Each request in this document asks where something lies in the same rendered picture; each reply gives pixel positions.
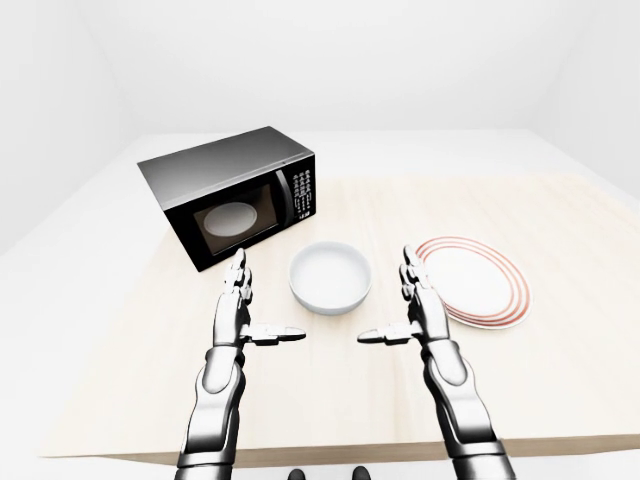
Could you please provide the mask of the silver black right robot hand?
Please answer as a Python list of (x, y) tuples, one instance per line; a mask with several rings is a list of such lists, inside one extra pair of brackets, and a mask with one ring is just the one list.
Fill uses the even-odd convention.
[(429, 283), (423, 263), (411, 245), (403, 248), (404, 262), (399, 266), (401, 292), (408, 303), (407, 323), (393, 323), (361, 333), (357, 341), (363, 344), (384, 343), (387, 346), (406, 344), (415, 338), (421, 344), (450, 338), (446, 308)]

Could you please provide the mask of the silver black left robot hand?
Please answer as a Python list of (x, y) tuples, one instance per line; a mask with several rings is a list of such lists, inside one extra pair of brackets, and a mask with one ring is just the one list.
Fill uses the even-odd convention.
[(300, 328), (251, 323), (248, 307), (253, 300), (253, 276), (246, 260), (245, 250), (239, 248), (225, 271), (224, 289), (214, 317), (213, 345), (242, 347), (245, 343), (253, 343), (271, 346), (304, 339), (306, 332)]

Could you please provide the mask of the black microwave oven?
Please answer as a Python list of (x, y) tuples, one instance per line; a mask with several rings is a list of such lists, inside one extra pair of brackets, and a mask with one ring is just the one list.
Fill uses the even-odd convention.
[[(316, 212), (315, 154), (267, 126), (141, 161), (138, 167), (197, 271)], [(213, 208), (244, 202), (257, 220), (240, 235), (209, 234)]]

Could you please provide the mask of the white bowl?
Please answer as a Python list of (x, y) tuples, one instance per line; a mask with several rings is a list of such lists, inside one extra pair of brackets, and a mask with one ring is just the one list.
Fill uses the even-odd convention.
[(372, 286), (366, 257), (349, 244), (320, 241), (300, 250), (289, 265), (289, 285), (296, 300), (311, 312), (336, 316), (351, 312)]

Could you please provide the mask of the white plate with red rings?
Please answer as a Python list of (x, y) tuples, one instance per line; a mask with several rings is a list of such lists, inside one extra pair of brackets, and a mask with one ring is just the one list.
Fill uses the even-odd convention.
[(425, 241), (416, 254), (452, 319), (498, 330), (513, 327), (530, 314), (529, 282), (497, 249), (468, 237), (440, 236)]

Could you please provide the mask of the white microwave turntable plate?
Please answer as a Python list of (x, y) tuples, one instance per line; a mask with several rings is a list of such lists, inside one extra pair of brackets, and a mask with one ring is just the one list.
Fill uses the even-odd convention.
[(249, 230), (257, 220), (254, 207), (244, 202), (229, 202), (210, 210), (204, 217), (205, 230), (218, 237), (233, 237)]

